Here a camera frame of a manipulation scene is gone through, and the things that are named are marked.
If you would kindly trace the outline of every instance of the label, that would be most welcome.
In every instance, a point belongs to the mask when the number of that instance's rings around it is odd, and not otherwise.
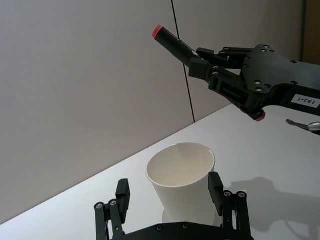
[[[320,99],[309,97],[309,96],[302,96],[299,94],[294,95],[291,100],[294,104],[300,104],[311,108],[317,108],[320,105]]]

